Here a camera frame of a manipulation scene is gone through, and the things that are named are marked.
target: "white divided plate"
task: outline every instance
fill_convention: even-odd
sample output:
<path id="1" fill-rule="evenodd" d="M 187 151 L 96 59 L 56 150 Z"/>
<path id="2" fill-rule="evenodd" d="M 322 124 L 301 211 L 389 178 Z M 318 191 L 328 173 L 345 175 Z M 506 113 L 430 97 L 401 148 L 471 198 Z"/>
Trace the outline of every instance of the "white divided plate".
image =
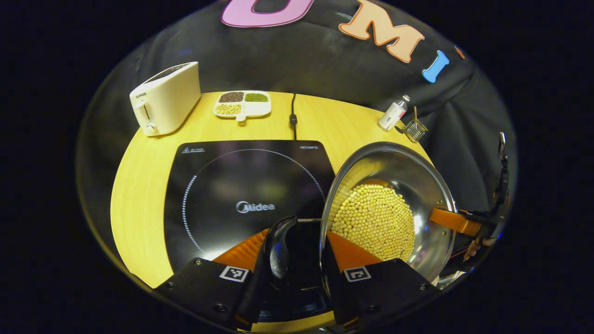
<path id="1" fill-rule="evenodd" d="M 272 110 L 272 104 L 270 103 L 270 95 L 268 95 L 267 92 L 264 92 L 261 90 L 231 90 L 229 92 L 224 92 L 223 94 L 232 93 L 232 92 L 242 92 L 244 94 L 243 100 L 240 102 L 219 102 L 219 100 L 220 100 L 220 96 L 219 96 L 219 98 L 217 99 L 217 103 L 214 104 L 214 108 L 213 108 L 213 113 L 215 115 L 217 115 L 219 117 L 224 117 L 224 118 L 236 118 L 238 121 L 243 121 L 246 117 L 260 117 L 260 116 L 267 115 Z M 266 98 L 268 98 L 268 101 L 267 102 L 247 102 L 247 101 L 245 101 L 245 97 L 247 96 L 247 94 L 250 94 L 250 93 L 265 95 Z M 217 113 L 217 106 L 219 106 L 219 105 L 236 105 L 236 104 L 242 105 L 241 111 L 237 115 L 224 115 L 224 114 Z"/>

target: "white toaster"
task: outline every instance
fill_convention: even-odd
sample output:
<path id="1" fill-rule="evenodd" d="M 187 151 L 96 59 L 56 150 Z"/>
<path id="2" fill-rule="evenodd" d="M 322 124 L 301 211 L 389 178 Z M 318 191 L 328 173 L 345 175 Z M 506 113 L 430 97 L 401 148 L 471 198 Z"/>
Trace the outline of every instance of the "white toaster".
<path id="1" fill-rule="evenodd" d="M 140 84 L 130 102 L 140 128 L 147 136 L 175 131 L 200 98 L 198 62 L 170 67 Z"/>

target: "midea logo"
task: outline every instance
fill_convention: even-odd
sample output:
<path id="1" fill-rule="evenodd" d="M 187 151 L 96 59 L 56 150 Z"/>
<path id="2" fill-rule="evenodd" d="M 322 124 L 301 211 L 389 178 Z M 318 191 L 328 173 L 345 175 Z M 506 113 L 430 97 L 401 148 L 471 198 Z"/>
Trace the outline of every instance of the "midea logo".
<path id="1" fill-rule="evenodd" d="M 235 205 L 235 210 L 239 213 L 248 213 L 250 211 L 266 211 L 266 210 L 274 210 L 273 204 L 249 204 L 246 201 L 237 202 Z"/>

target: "metal bowl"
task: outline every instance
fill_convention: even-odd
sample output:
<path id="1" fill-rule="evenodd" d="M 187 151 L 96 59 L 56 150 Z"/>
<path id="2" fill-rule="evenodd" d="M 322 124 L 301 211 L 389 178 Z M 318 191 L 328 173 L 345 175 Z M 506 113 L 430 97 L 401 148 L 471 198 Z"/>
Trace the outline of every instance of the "metal bowl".
<path id="1" fill-rule="evenodd" d="M 450 258 L 456 232 L 428 221 L 438 206 L 457 212 L 450 190 L 439 172 L 421 155 L 396 143 L 366 145 L 351 155 L 336 175 L 330 191 L 320 233 L 321 255 L 328 222 L 338 212 L 349 190 L 366 182 L 380 183 L 401 194 L 415 220 L 415 246 L 408 264 L 432 282 Z"/>

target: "letter m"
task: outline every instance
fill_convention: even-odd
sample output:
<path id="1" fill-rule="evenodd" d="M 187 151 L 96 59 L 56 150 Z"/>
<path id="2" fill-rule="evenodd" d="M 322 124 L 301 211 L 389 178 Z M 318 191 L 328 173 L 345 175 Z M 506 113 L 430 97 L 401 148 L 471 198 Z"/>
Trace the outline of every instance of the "letter m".
<path id="1" fill-rule="evenodd" d="M 408 24 L 395 27 L 384 8 L 372 4 L 367 0 L 357 0 L 361 3 L 359 10 L 349 23 L 338 26 L 340 31 L 358 39 L 370 38 L 367 30 L 373 24 L 374 41 L 376 45 L 383 45 L 396 39 L 386 47 L 388 52 L 403 62 L 410 62 L 410 55 L 419 41 L 425 36 Z"/>

